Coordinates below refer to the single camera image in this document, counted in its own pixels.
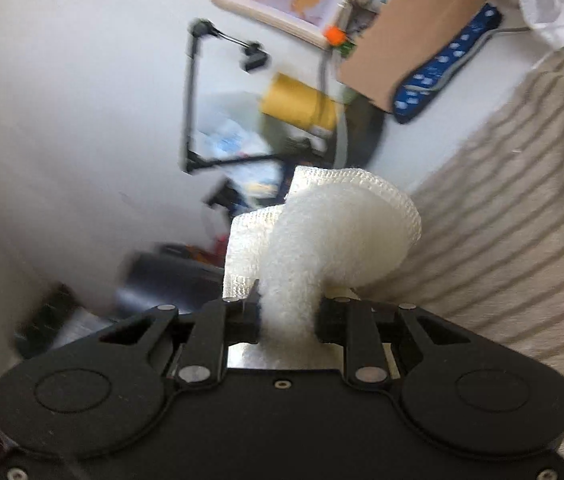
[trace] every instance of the orange object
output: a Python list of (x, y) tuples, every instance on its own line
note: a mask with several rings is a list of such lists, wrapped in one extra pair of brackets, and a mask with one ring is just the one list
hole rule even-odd
[(337, 27), (329, 27), (324, 32), (324, 37), (331, 46), (340, 46), (347, 41), (347, 33)]

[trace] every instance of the cardboard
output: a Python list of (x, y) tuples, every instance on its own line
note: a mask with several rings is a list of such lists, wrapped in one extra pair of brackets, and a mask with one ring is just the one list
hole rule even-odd
[(342, 63), (339, 80), (392, 111), (396, 86), (431, 59), (486, 0), (390, 0)]

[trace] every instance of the screw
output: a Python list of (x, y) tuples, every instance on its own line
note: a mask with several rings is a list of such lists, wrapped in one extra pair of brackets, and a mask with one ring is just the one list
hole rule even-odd
[(286, 379), (282, 379), (280, 381), (275, 381), (273, 386), (275, 386), (278, 390), (288, 390), (291, 386), (293, 386), (293, 383), (291, 381), (287, 381)]
[(211, 371), (205, 366), (191, 365), (182, 368), (178, 375), (181, 380), (187, 383), (201, 383), (211, 376)]
[(558, 473), (553, 469), (545, 469), (537, 476), (537, 480), (558, 480)]
[(8, 478), (8, 480), (28, 480), (28, 475), (23, 469), (14, 467), (8, 470), (6, 478)]
[(381, 383), (388, 376), (386, 370), (377, 366), (365, 366), (355, 372), (355, 378), (363, 383)]

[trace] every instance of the yellow cylinder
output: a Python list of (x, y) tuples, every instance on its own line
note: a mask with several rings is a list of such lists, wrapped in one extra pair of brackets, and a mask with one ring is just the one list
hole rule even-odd
[(331, 132), (337, 123), (331, 98), (280, 73), (273, 79), (259, 111), (307, 132), (317, 129), (315, 126)]

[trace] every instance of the striped fabric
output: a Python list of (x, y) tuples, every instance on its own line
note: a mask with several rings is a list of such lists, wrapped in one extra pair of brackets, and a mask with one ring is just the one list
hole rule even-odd
[(564, 375), (564, 50), (413, 199), (421, 240), (363, 296), (417, 303)]

